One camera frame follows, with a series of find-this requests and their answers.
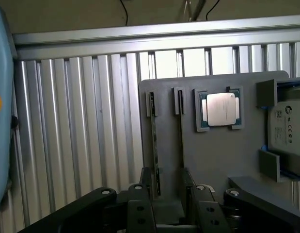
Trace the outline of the green RAM stick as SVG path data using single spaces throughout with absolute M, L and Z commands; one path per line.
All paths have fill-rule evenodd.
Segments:
M 154 157 L 154 173 L 156 182 L 157 196 L 161 195 L 160 189 L 160 174 L 158 165 L 158 146 L 157 146 L 157 130 L 156 130 L 156 111 L 155 111 L 155 96 L 153 92 L 149 93 L 150 100 L 150 119 L 151 119 L 151 130 L 152 130 L 152 147 L 153 147 L 153 157 Z
M 178 91 L 178 103 L 179 103 L 179 143 L 180 143 L 180 155 L 181 155 L 181 165 L 180 167 L 184 167 L 184 155 L 183 155 L 183 94 L 182 90 Z

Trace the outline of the CPU with silver lid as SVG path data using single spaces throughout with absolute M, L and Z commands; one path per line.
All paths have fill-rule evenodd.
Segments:
M 238 92 L 199 94 L 201 126 L 233 126 L 241 124 Z

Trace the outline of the silver hard disk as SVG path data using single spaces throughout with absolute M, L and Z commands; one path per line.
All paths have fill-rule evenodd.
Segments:
M 283 90 L 269 109 L 268 149 L 300 156 L 300 86 Z

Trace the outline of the light blue housing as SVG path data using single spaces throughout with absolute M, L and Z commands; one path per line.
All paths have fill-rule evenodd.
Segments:
M 5 13 L 0 7 L 0 203 L 9 174 L 12 89 L 15 45 Z

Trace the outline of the metal stand legs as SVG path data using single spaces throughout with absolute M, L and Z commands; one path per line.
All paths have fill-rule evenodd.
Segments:
M 176 22 L 196 21 L 205 6 L 206 0 L 182 0 Z

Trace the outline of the blue disk bracket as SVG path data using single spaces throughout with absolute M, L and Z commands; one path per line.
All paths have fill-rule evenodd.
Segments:
M 257 83 L 257 107 L 267 111 L 267 135 L 269 109 L 277 105 L 283 90 L 298 86 L 300 86 L 300 78 L 294 81 L 269 80 Z M 300 156 L 269 150 L 268 136 L 267 144 L 259 152 L 259 159 L 261 173 L 275 181 L 280 182 L 282 177 L 300 181 Z

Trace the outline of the aluminium frame rail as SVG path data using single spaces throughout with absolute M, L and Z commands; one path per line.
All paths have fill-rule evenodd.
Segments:
M 15 34 L 20 60 L 300 42 L 300 15 Z

